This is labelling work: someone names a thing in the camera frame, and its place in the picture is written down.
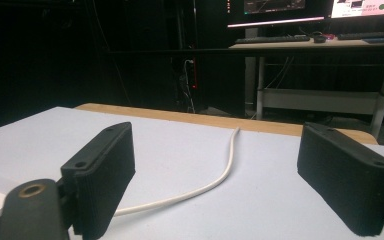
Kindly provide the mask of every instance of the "desk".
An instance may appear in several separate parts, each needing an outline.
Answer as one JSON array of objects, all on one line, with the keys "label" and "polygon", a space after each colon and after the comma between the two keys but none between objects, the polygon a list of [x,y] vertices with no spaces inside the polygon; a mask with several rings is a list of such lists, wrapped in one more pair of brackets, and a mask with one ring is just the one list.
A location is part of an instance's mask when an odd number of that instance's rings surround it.
[{"label": "desk", "polygon": [[[319,54],[332,54],[335,51],[337,51],[335,54],[349,54],[349,52],[347,52],[348,50],[357,54],[379,54],[379,50],[384,49],[384,44],[369,44],[361,40],[332,40],[322,44],[315,44],[312,41],[237,44],[232,46],[231,49],[256,49],[258,51],[272,51],[277,49],[282,53],[290,51],[291,55],[297,53],[305,54],[305,51],[311,54],[314,54],[315,51],[318,51]],[[257,119],[262,119],[263,107],[368,114],[373,115],[371,133],[374,137],[378,137],[384,117],[384,79],[378,93],[269,89],[263,87],[264,60],[264,57],[260,57],[257,89]]]},{"label": "desk", "polygon": [[[202,124],[214,127],[236,128],[243,130],[284,134],[290,136],[301,136],[302,126],[288,123],[276,123],[267,121],[255,121],[239,118],[216,117],[199,114],[187,114],[179,112],[168,112],[141,108],[129,108],[122,106],[111,106],[95,103],[87,103],[76,107],[76,109],[93,112],[121,114],[135,117],[171,120],[186,123]],[[376,139],[368,133],[356,130],[339,129],[342,133],[360,143],[377,144]]]}]

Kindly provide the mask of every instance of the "black pad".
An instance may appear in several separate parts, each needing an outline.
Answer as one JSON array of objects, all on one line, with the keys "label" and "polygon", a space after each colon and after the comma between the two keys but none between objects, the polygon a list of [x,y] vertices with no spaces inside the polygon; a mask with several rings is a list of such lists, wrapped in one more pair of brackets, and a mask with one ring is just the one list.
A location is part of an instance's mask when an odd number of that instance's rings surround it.
[{"label": "black pad", "polygon": [[77,198],[75,233],[84,239],[100,238],[135,173],[131,124],[102,130],[61,172],[66,194]]},{"label": "black pad", "polygon": [[0,218],[0,240],[6,239],[68,239],[53,180],[27,182],[8,193]]},{"label": "black pad", "polygon": [[298,173],[355,234],[380,234],[384,157],[332,128],[306,123]]}]

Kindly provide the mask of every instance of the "wire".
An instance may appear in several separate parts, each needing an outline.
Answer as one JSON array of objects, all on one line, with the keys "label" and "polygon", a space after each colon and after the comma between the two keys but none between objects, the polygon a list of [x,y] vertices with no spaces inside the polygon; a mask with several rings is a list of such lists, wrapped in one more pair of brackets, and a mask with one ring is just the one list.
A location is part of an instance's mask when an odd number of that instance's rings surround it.
[{"label": "wire", "polygon": [[265,3],[263,3],[263,4],[261,5],[261,7],[258,9],[258,12],[260,12],[261,9],[263,9],[263,7],[266,6],[266,4],[267,4],[268,2],[269,2],[269,1],[266,1]]},{"label": "wire", "polygon": [[186,60],[184,63],[183,63],[183,69],[185,71],[185,76],[186,76],[186,90],[187,90],[187,93],[185,93],[185,95],[188,95],[188,100],[191,104],[191,107],[188,107],[188,112],[189,112],[189,108],[192,109],[192,112],[195,113],[195,106],[193,105],[193,99],[192,99],[192,94],[191,94],[191,91],[189,90],[189,76],[188,76],[188,70],[186,69],[186,63],[192,63],[193,64],[193,60]]},{"label": "wire", "polygon": [[257,116],[257,113],[254,113],[254,115],[252,115],[252,117],[249,119],[249,120],[252,120],[255,118],[255,116]]},{"label": "wire", "polygon": [[288,73],[289,68],[291,67],[292,62],[294,61],[295,57],[292,57],[292,59],[289,61],[288,66],[286,67],[285,71],[282,74],[282,78],[277,83],[276,88],[279,88],[280,84],[283,82],[283,79],[285,78],[286,74]]},{"label": "wire", "polygon": [[307,35],[307,36],[309,36],[310,34],[309,33],[307,33],[306,31],[304,31],[303,29],[302,29],[302,27],[301,26],[299,26],[298,27],[298,30],[301,32],[301,33],[303,33],[304,35]]},{"label": "wire", "polygon": [[289,65],[289,57],[286,57],[286,60],[285,60],[285,63],[283,64],[282,69],[277,73],[277,75],[273,78],[273,80],[271,80],[271,82],[265,88],[269,88],[273,83],[275,83],[277,78],[280,76],[280,74],[283,73],[283,71],[285,71],[288,65]]},{"label": "wire", "polygon": [[136,206],[136,207],[117,209],[117,211],[114,214],[114,217],[118,217],[118,216],[122,216],[122,215],[127,215],[127,214],[132,214],[132,213],[137,213],[137,212],[142,212],[142,211],[146,211],[146,210],[150,210],[150,209],[154,209],[154,208],[160,208],[160,207],[166,207],[166,206],[169,206],[169,205],[173,205],[175,203],[178,203],[178,202],[181,202],[181,201],[184,201],[184,200],[196,197],[198,195],[201,195],[201,194],[203,194],[203,193],[205,193],[205,192],[207,192],[207,191],[217,187],[220,183],[222,183],[229,176],[229,174],[230,174],[230,172],[232,170],[234,146],[235,146],[235,137],[236,137],[237,133],[239,132],[239,130],[240,130],[240,128],[237,127],[233,131],[233,133],[232,133],[232,135],[230,137],[230,148],[229,148],[229,160],[228,160],[228,163],[226,165],[226,168],[225,168],[224,172],[214,182],[212,182],[212,183],[210,183],[210,184],[208,184],[208,185],[206,185],[204,187],[198,188],[196,190],[184,193],[184,194],[176,196],[176,197],[172,197],[172,198],[168,198],[168,199],[165,199],[165,200],[160,200],[160,201],[157,201],[157,202],[148,203],[148,204],[144,204],[144,205],[140,205],[140,206]]},{"label": "wire", "polygon": [[[98,11],[96,10],[95,0],[92,0],[92,5],[93,5],[93,13],[95,14],[95,19],[96,19],[96,23],[97,23],[96,25],[98,26],[99,32],[101,33],[101,38],[105,43],[106,51],[110,51],[110,45],[108,44],[107,37],[105,36],[104,29],[102,29],[101,21],[99,20],[99,17],[98,17]],[[124,85],[123,78],[121,77],[120,68],[118,67],[117,61],[114,59],[114,57],[111,57],[111,60],[112,60],[113,64],[115,65],[115,68],[117,71],[117,76],[118,76],[118,79],[120,80],[121,88],[123,89],[123,92],[126,95],[127,102],[129,103],[130,106],[133,106],[132,102],[130,101],[129,95],[127,94],[127,89]]]}]

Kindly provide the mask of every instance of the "computer monitor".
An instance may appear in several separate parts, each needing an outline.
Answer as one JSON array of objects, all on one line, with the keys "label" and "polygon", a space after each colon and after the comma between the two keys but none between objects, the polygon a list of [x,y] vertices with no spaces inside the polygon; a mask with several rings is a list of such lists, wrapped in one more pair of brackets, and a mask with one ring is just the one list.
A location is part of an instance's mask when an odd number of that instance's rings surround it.
[{"label": "computer monitor", "polygon": [[228,28],[323,21],[331,13],[325,0],[226,0]]},{"label": "computer monitor", "polygon": [[335,0],[332,19],[384,15],[384,0]]},{"label": "computer monitor", "polygon": [[384,18],[384,0],[226,0],[228,28]]}]

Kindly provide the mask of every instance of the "white table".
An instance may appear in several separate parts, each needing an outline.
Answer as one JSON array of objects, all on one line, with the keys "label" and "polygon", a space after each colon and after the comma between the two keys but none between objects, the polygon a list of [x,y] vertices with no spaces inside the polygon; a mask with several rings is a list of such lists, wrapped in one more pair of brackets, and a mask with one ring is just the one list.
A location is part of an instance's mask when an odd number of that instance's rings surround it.
[{"label": "white table", "polygon": [[[232,129],[55,108],[0,128],[0,192],[58,180],[59,168],[98,132],[125,121],[133,125],[137,173],[120,207],[201,187],[225,167]],[[241,131],[233,172],[219,187],[115,218],[102,239],[360,239],[298,175],[299,142]],[[368,146],[384,155],[384,146]],[[374,239],[384,239],[384,230]]]}]

